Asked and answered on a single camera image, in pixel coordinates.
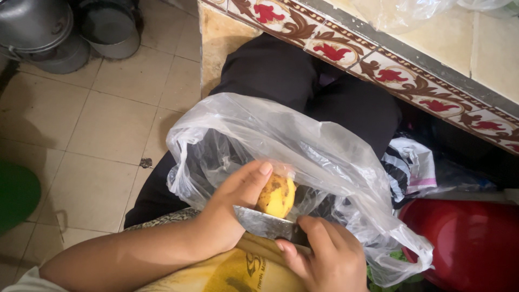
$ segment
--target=red floral tile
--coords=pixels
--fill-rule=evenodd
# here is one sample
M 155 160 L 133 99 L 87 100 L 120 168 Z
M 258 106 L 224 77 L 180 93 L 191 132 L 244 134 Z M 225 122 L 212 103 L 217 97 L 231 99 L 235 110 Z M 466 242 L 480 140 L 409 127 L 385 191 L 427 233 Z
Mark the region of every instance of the red floral tile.
M 301 48 L 324 18 L 291 0 L 228 0 L 227 13 Z
M 439 118 L 486 109 L 483 102 L 382 48 L 350 72 Z
M 499 116 L 496 109 L 480 110 L 448 118 L 460 128 L 519 155 L 519 121 Z
M 203 1 L 223 12 L 227 11 L 228 0 L 199 0 L 199 1 Z
M 305 50 L 342 69 L 355 64 L 371 51 L 364 45 L 333 31 L 326 25 L 323 25 L 319 32 L 308 40 Z

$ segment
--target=green container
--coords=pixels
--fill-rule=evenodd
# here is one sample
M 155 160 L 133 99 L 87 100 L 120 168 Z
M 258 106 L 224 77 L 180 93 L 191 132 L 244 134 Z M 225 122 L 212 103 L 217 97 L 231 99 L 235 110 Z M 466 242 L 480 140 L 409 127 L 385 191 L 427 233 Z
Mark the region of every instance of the green container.
M 38 205 L 39 180 L 30 170 L 0 161 L 0 235 L 27 219 Z

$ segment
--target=knife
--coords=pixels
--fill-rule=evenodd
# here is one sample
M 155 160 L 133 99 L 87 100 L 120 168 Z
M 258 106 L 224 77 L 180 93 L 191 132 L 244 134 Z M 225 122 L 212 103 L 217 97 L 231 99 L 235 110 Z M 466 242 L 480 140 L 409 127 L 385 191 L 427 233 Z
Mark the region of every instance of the knife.
M 241 206 L 233 208 L 238 222 L 250 233 L 310 247 L 306 233 L 296 223 Z

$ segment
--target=peeled potato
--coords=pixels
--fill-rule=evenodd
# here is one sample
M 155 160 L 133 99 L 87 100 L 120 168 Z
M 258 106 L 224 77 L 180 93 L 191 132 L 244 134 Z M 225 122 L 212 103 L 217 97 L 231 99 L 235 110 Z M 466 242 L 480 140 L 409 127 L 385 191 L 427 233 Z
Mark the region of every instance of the peeled potato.
M 294 197 L 294 181 L 273 173 L 259 194 L 256 210 L 285 218 L 294 205 Z

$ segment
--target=black pants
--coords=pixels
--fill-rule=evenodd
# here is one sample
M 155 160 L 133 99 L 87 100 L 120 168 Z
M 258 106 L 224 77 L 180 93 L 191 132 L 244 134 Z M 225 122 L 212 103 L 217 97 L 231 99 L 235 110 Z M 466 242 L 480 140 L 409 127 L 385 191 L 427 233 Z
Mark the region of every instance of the black pants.
M 234 92 L 276 101 L 320 122 L 335 122 L 366 141 L 378 158 L 401 120 L 394 97 L 347 73 L 320 87 L 319 77 L 337 70 L 266 33 L 227 56 L 222 81 L 210 94 Z M 166 186 L 176 165 L 168 151 L 144 183 L 125 228 L 189 207 Z

